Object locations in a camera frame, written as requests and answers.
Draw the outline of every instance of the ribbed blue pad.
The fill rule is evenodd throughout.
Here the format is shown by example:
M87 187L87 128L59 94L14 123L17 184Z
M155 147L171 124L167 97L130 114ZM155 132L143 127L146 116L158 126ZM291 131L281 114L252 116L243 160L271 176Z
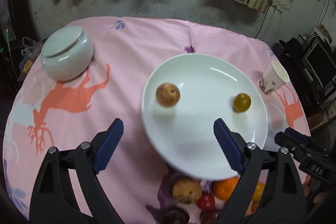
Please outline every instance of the ribbed blue pad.
M109 128L108 130L110 132L108 133L105 141L98 148L95 155L95 161L92 166L92 170L95 172L95 174L105 170L107 167L113 152L124 133L124 124L122 120L119 120L112 128Z
M308 139L305 135L302 135L301 133L297 132L296 130L288 127L285 129L284 132L287 136L293 138L294 140L298 141L299 143L302 143L303 145L308 145Z
M213 133L215 134L215 137L227 161L229 162L231 169L237 171L238 174L241 175L245 169L242 160L243 155L232 139L230 130L221 119L215 120L213 124Z

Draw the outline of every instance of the table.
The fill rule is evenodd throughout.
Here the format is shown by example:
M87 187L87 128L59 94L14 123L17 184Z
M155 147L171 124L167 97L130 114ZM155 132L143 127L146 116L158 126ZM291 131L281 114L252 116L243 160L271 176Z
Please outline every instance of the table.
M168 167L146 137L140 104L150 73L172 56L198 52L232 63L257 85L276 57L260 40L181 20L92 17L69 25L79 25L88 33L94 43L94 58L88 70L66 84L48 78L40 58L34 63L5 130L3 161L8 194L28 217L36 174L48 148L74 149L105 131L118 117L124 122L124 135L98 179L126 224L155 223L160 209L176 204L170 196L172 183L185 175ZM288 126L309 135L291 84L262 96L269 115L265 149L277 150L274 135ZM70 171L79 207L90 215L75 172ZM201 185L204 190L209 188L207 181ZM199 223L201 210L195 204L183 207L190 214L189 222Z

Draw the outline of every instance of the metal screw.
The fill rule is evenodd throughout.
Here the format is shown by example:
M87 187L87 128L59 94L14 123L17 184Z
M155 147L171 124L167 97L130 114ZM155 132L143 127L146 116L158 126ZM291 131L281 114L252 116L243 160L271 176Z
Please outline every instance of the metal screw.
M90 143L89 142L83 142L81 143L81 149L88 149L90 147Z
M283 153L283 154L288 154L288 149L285 148L285 147L281 147L280 151L281 151L281 153Z
M247 148L250 150L254 150L257 148L257 145L255 143L248 143Z
M53 154L55 152L56 152L56 147L55 146L52 146L48 149L48 153L50 153L50 154Z

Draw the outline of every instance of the plate rim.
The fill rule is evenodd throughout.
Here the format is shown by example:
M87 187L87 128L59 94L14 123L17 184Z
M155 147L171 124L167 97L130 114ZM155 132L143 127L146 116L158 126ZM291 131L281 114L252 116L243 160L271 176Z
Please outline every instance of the plate rim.
M267 140L267 136L268 136L268 124L269 124L269 120L268 120L268 113L267 113L267 108L266 108L266 105L265 105L265 102L263 100L263 97L261 96L260 92L258 91L257 87L254 85L254 83L251 81L251 79L245 74L243 73L239 68L237 68L235 65L229 63L228 61L224 60L224 59L221 59L219 57L216 57L216 56L212 56L212 55L208 55L208 54L202 54L202 53L182 53L182 54L178 54L178 55L175 55L175 56L172 56L168 59L166 59L165 61L163 61L160 65L158 65L153 71L152 73L149 75L147 81L146 81L146 84L145 86L143 87L143 90L142 90L142 96L141 96L141 119L142 119L142 123L143 123L143 126L144 126L144 129L145 129L145 134L147 136L147 138L149 139L152 147L154 148L154 150L165 160L165 162L169 165L171 165L172 167L182 171L182 172L185 172L184 170L181 170L176 164L172 163L161 151L159 151L159 149L157 149L156 145L154 145L154 141L152 139L152 137L150 136L150 134L147 133L147 127L145 125L145 122L144 122L144 117L143 117L143 113L144 113L144 96L145 96L145 91L147 90L147 86L148 86L148 83L150 82L150 80L152 79L153 75L156 73L156 71L163 65L165 64L166 62L169 62L170 60L172 59L175 59L175 58L178 58L178 57L181 57L181 56L185 56L185 55L188 55L188 56L206 56L206 57L211 57L211 58L215 58L215 59L218 59L218 60L221 60L223 61L224 63L227 63L228 65L234 67L235 69L237 69L239 72L241 72L244 76L246 76L246 78L251 82L251 84L256 88L257 92L258 92L258 95L260 97L260 99L262 100L263 102L263 110L266 114L266 123L267 123L267 132L266 132L266 136L265 136L265 139L263 141L263 144L261 146L261 149L263 149L265 147L265 144L266 144L266 140ZM202 179L202 180L212 180L212 181L215 181L215 180L221 180L221 179L217 179L217 178L211 178L211 177L199 177L195 174L187 174L187 175L190 175L192 178L195 178L195 179Z

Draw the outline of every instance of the red cherry tomato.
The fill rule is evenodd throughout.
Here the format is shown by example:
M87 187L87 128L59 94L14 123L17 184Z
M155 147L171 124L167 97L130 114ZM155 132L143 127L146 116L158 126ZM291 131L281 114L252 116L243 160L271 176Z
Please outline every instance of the red cherry tomato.
M215 199L212 194L203 192L196 204L201 210L211 210L215 206Z

